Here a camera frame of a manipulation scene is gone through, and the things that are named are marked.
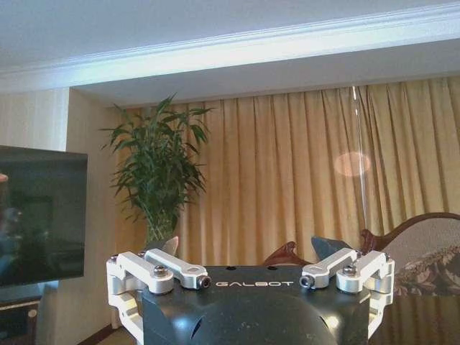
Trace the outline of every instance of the wooden cabinet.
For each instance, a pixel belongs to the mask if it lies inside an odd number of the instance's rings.
[[[0,345],[33,345],[40,297],[0,304]]]

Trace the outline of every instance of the ceiling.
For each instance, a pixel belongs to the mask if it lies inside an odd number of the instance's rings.
[[[460,2],[0,0],[0,93],[107,104],[460,73]]]

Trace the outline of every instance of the black tv screen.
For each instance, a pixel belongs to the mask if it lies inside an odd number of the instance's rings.
[[[0,146],[0,285],[83,275],[87,161]]]

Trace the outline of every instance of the floral upholstery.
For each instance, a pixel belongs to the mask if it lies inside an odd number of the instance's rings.
[[[395,295],[460,295],[460,246],[406,264],[395,276]]]

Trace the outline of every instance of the green leaves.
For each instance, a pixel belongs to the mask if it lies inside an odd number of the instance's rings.
[[[109,132],[103,146],[113,152],[129,150],[129,156],[114,173],[116,195],[126,191],[122,203],[133,208],[134,221],[141,211],[147,220],[149,240],[170,235],[178,221],[180,209],[192,201],[191,193],[204,190],[204,179],[198,164],[201,143],[208,141],[208,129],[201,116],[211,109],[170,110],[173,96],[138,114],[117,107],[123,123]],[[190,132],[195,144],[186,141]]]

